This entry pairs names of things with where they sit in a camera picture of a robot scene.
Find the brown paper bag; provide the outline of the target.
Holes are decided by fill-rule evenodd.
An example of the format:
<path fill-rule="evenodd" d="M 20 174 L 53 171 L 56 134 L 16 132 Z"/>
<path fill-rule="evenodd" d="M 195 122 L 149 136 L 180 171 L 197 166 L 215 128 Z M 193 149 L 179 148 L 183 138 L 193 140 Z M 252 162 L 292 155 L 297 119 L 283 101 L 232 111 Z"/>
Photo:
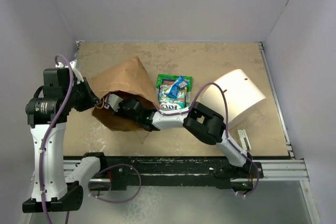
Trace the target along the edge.
<path fill-rule="evenodd" d="M 159 104 L 154 83 L 138 57 L 99 73 L 90 80 L 90 87 L 100 99 L 111 92 L 125 100 L 136 98 L 148 109 L 153 109 Z M 95 108 L 92 116 L 112 132 L 143 131 L 134 121 L 117 116 L 110 109 Z"/>

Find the green Chuba cassava chips bag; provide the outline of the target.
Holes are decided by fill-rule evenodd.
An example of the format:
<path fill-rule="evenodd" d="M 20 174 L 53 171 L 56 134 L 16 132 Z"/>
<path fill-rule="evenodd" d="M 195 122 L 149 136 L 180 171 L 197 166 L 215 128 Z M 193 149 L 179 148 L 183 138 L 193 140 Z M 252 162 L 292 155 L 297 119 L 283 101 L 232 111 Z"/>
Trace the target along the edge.
<path fill-rule="evenodd" d="M 162 81 L 162 79 L 167 78 L 167 79 L 177 79 L 179 76 L 174 76 L 174 75 L 169 75 L 169 74 L 159 74 L 158 78 L 157 78 L 157 82 L 156 82 L 156 95 L 158 98 L 158 94 L 159 94 L 159 85 Z M 192 84 L 193 84 L 193 78 L 190 76 L 183 76 L 185 79 L 191 80 Z M 192 86 L 191 88 L 186 92 L 186 107 L 188 107 L 190 105 L 191 102 L 191 90 L 192 90 Z"/>

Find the light blue white snack packet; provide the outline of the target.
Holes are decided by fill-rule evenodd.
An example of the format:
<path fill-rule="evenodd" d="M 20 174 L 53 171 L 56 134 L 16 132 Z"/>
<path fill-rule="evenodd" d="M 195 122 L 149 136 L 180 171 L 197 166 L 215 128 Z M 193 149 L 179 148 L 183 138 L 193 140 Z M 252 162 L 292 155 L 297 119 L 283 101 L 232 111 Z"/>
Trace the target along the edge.
<path fill-rule="evenodd" d="M 175 82 L 170 86 L 168 91 L 165 93 L 168 97 L 177 99 L 178 92 L 180 89 L 183 89 L 189 85 L 189 82 L 186 81 L 183 76 L 179 76 Z"/>

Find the teal Fox's candy bag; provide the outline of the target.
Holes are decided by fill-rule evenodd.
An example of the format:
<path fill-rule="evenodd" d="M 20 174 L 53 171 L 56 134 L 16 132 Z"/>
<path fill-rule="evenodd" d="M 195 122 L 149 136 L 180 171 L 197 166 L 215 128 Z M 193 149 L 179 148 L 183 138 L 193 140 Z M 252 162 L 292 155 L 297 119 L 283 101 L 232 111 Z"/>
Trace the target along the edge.
<path fill-rule="evenodd" d="M 161 110 L 179 110 L 186 107 L 186 92 L 187 88 L 179 89 L 177 93 L 177 98 L 172 98 L 168 96 L 166 93 L 170 89 L 169 84 L 162 84 L 159 88 L 159 108 Z"/>

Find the blue Burts chilli crisps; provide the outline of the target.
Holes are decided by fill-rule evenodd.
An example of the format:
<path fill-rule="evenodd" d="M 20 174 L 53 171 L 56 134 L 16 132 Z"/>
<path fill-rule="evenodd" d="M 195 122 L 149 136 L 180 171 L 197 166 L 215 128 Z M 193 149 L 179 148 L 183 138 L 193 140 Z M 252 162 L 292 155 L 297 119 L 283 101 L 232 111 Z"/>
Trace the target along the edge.
<path fill-rule="evenodd" d="M 167 79 L 167 78 L 162 79 L 162 81 L 159 85 L 160 93 L 165 94 L 168 91 L 168 89 L 170 88 L 170 86 L 175 82 L 175 80 L 176 79 Z M 185 79 L 185 80 L 189 82 L 189 85 L 187 87 L 183 88 L 183 89 L 180 89 L 179 93 L 178 93 L 178 96 L 181 96 L 181 94 L 184 94 L 185 92 L 187 92 L 192 86 L 191 80 L 188 80 L 188 79 Z"/>

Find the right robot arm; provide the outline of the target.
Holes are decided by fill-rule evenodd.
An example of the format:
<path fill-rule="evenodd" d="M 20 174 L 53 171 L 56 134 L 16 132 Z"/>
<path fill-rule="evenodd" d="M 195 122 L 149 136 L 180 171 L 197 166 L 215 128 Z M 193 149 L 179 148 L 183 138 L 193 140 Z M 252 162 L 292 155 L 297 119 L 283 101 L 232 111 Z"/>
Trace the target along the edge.
<path fill-rule="evenodd" d="M 119 103 L 117 116 L 148 132 L 184 128 L 202 143 L 220 149 L 238 177 L 246 177 L 252 171 L 250 155 L 232 138 L 223 116 L 199 102 L 192 108 L 163 111 L 147 109 L 137 99 L 126 99 Z"/>

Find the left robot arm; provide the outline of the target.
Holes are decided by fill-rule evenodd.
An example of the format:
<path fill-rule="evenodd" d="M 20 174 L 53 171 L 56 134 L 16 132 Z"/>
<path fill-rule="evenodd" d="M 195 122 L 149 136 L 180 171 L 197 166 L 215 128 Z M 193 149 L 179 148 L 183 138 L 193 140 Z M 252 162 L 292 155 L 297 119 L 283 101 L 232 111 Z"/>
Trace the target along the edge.
<path fill-rule="evenodd" d="M 86 111 L 100 100 L 76 68 L 49 68 L 44 84 L 26 105 L 27 122 L 34 142 L 35 178 L 24 213 L 76 211 L 83 201 L 84 186 L 94 175 L 104 177 L 108 165 L 103 153 L 85 154 L 68 176 L 64 175 L 64 137 L 72 109 Z"/>

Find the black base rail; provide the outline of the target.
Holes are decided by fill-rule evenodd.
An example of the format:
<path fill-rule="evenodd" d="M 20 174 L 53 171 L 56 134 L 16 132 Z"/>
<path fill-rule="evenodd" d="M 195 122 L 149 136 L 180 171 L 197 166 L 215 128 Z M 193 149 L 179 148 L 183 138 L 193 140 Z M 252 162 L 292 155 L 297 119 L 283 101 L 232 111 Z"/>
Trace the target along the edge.
<path fill-rule="evenodd" d="M 100 159 L 100 173 L 93 181 L 111 183 L 111 190 L 141 185 L 251 191 L 264 176 L 260 162 L 236 167 L 225 156 L 106 156 L 97 152 L 85 157 Z"/>

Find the small aluminium bracket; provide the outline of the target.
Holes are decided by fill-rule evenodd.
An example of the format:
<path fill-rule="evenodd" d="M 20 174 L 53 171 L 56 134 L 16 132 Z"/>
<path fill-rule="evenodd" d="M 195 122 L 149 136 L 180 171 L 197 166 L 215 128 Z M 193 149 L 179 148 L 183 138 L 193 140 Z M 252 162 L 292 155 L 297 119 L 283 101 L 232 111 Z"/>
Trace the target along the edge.
<path fill-rule="evenodd" d="M 251 151 L 251 144 L 245 129 L 237 130 L 241 146 L 246 151 Z"/>

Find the aluminium table frame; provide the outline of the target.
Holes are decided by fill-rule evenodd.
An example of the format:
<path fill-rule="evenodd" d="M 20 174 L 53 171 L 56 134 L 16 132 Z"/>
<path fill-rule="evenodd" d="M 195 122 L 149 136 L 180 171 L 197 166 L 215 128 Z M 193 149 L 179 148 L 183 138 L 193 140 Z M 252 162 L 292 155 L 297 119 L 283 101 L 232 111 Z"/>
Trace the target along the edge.
<path fill-rule="evenodd" d="M 302 164 L 291 136 L 289 116 L 275 87 L 275 71 L 266 45 L 225 42 L 81 42 L 78 65 L 89 79 L 126 60 L 138 57 L 151 83 L 158 74 L 192 76 L 192 95 L 221 75 L 243 70 L 266 96 L 253 112 L 231 129 L 247 130 L 258 159 L 279 164 Z M 108 156 L 219 156 L 212 146 L 199 142 L 183 129 L 162 132 L 112 131 L 92 116 L 91 110 L 70 113 L 64 154 L 80 156 L 104 152 Z M 256 192 L 242 199 L 227 190 L 208 187 L 173 187 L 171 196 L 161 188 L 144 187 L 118 216 L 120 223 L 184 223 L 181 210 L 202 223 L 319 223 L 308 170 L 275 169 L 259 183 Z"/>

